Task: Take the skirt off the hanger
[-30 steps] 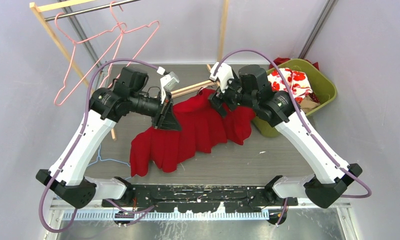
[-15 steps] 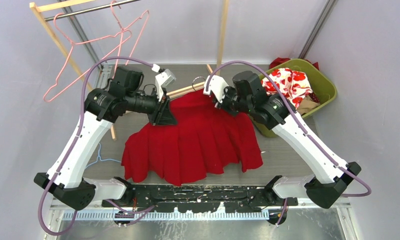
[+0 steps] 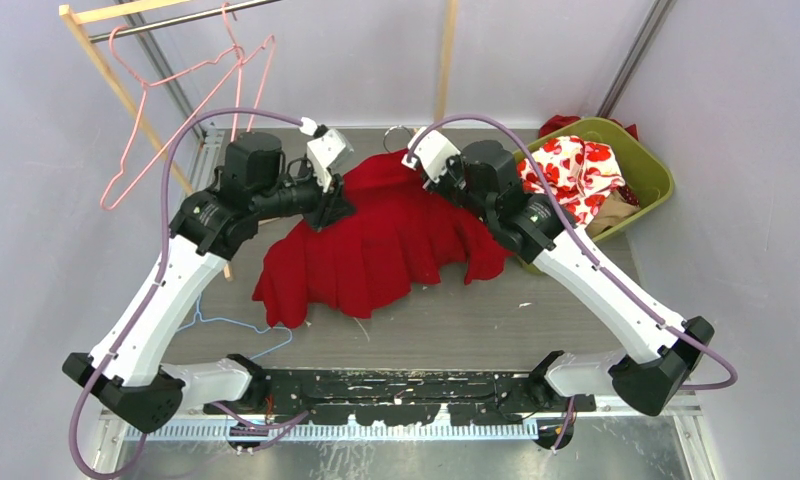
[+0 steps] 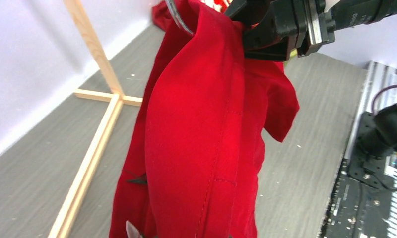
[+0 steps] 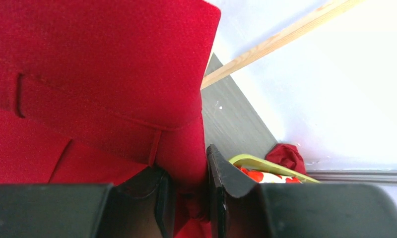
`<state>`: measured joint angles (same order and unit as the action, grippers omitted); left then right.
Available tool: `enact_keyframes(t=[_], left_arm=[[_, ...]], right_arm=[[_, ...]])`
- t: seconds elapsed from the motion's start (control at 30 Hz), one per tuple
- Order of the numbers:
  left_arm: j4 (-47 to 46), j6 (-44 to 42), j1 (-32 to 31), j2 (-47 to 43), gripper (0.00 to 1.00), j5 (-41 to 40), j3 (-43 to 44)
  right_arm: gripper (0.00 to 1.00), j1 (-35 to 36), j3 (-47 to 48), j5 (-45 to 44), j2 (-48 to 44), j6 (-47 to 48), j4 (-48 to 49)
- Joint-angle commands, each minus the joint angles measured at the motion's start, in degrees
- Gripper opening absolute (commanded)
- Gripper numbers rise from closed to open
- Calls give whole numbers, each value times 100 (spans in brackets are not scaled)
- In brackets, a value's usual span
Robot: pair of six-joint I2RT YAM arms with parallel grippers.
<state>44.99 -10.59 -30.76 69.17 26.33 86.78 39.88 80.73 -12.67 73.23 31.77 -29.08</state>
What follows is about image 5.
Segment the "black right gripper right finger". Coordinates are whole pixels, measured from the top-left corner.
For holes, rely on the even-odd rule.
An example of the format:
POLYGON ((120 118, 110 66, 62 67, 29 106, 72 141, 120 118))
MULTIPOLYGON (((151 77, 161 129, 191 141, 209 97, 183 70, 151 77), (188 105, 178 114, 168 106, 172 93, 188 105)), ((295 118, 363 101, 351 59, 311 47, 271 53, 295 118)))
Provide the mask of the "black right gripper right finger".
POLYGON ((257 183, 207 148, 214 238, 397 238, 397 207, 367 184, 257 183))

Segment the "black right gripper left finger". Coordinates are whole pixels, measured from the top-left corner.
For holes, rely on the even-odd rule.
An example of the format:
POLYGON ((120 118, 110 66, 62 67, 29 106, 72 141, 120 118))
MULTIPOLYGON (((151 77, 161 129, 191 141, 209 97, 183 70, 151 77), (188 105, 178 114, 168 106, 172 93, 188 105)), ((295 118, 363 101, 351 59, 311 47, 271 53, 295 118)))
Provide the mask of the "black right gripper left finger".
POLYGON ((0 238, 170 238, 175 188, 162 169, 112 184, 2 184, 0 238))

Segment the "poppy print white skirt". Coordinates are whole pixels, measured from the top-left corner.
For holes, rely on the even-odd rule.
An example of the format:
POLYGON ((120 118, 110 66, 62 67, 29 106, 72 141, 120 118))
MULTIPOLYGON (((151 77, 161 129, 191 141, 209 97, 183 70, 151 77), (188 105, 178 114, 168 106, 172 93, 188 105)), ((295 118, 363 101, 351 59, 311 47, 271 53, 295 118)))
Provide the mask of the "poppy print white skirt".
POLYGON ((298 178, 291 176, 276 175, 240 167, 240 171, 257 183, 302 183, 298 178))

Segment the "red garment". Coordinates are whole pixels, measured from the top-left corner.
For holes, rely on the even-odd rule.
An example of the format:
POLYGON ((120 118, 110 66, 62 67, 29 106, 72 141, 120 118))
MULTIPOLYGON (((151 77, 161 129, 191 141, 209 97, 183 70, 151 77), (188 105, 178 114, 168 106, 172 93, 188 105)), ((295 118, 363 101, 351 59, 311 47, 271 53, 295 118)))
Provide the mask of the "red garment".
POLYGON ((161 167, 174 236, 209 238, 203 0, 0 0, 0 184, 113 183, 161 167))

